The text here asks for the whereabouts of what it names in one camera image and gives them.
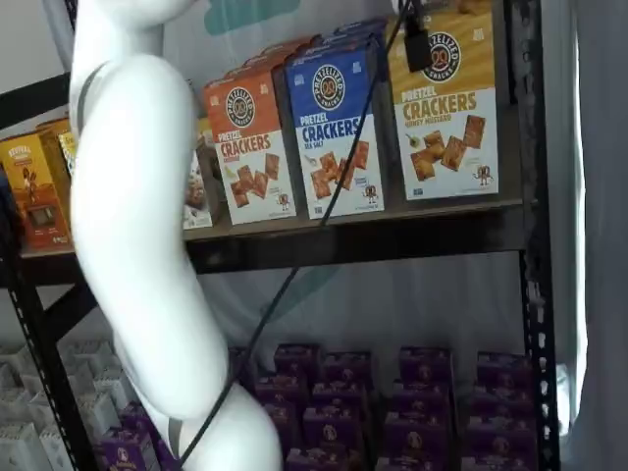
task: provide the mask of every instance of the metal shelving unit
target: metal shelving unit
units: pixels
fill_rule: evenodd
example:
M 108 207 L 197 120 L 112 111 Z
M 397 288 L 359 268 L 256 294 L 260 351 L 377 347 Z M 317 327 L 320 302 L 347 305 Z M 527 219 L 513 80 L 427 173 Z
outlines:
M 76 6 L 72 0 L 67 3 Z M 518 106 L 502 110 L 498 195 L 409 204 L 400 194 L 397 200 L 387 201 L 384 213 L 334 218 L 324 229 L 314 227 L 306 216 L 232 228 L 223 215 L 216 228 L 190 231 L 185 238 L 199 274 L 293 264 L 518 252 L 525 345 L 536 385 L 539 470 L 557 471 L 560 459 L 540 0 L 506 1 L 506 18 L 507 37 L 514 37 L 508 63 L 512 64 L 509 72 Z M 68 81 L 68 75 L 58 76 L 0 95 L 0 129 L 65 104 Z M 0 214 L 0 230 L 0 286 L 11 294 L 73 464 L 79 470 L 96 469 L 56 345 L 96 301 L 72 251 L 20 251 L 6 212 Z M 417 234 L 430 243 L 418 243 Z M 35 287 L 61 284 L 74 287 L 44 310 Z

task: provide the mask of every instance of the stacked boxes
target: stacked boxes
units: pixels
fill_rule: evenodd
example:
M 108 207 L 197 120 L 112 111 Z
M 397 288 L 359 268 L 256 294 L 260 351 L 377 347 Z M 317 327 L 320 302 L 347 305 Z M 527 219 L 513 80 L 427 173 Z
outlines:
M 233 224 L 296 215 L 284 58 L 269 55 L 204 90 Z
M 332 216 L 384 210 L 382 151 L 369 106 L 344 180 L 371 78 L 377 73 L 380 44 L 375 39 L 340 41 L 292 61 L 287 69 L 292 115 L 311 219 L 323 217 L 338 185 Z
M 389 23 L 388 34 L 392 32 Z M 433 65 L 411 73 L 405 31 L 389 54 L 406 198 L 496 193 L 497 111 L 491 2 L 425 19 Z

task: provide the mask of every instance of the white robotic arm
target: white robotic arm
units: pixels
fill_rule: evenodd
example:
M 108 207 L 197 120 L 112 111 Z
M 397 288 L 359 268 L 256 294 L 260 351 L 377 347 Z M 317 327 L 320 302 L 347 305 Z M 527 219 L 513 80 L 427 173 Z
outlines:
M 159 56 L 163 23 L 192 0 L 81 0 L 71 81 L 78 261 L 160 434 L 186 450 L 228 374 L 225 341 L 183 245 L 196 125 L 181 75 Z M 185 464 L 278 471 L 264 410 L 234 386 Z

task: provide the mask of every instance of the black metal shelf frame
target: black metal shelf frame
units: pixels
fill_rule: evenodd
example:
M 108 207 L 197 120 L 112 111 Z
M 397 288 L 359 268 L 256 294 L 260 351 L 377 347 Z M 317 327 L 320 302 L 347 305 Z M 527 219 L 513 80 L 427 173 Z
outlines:
M 74 24 L 76 1 L 72 7 Z M 553 305 L 550 213 L 543 83 L 540 0 L 504 0 L 511 90 L 518 102 L 523 203 L 487 211 L 191 240 L 187 250 L 198 273 L 324 265 L 463 253 L 517 251 L 525 347 L 533 363 L 539 444 L 539 470 L 560 469 Z M 62 106 L 67 74 L 0 95 L 0 129 Z M 57 350 L 57 342 L 96 306 L 73 253 L 23 258 L 0 214 L 2 279 L 50 399 L 73 465 L 96 469 L 87 434 Z M 431 245 L 404 234 L 419 234 Z M 368 248 L 358 240 L 368 240 Z M 44 310 L 36 286 L 74 285 Z

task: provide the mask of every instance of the shelf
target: shelf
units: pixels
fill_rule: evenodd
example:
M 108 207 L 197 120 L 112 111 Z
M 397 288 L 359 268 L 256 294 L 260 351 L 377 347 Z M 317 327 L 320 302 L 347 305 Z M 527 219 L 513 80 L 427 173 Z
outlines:
M 232 226 L 223 207 L 214 228 L 185 231 L 192 264 L 204 274 L 519 250 L 524 237 L 516 109 L 500 116 L 499 194 L 408 202 L 397 172 L 386 211 L 333 218 L 322 229 L 304 212 Z M 23 259 L 37 285 L 80 280 L 71 250 L 25 252 Z

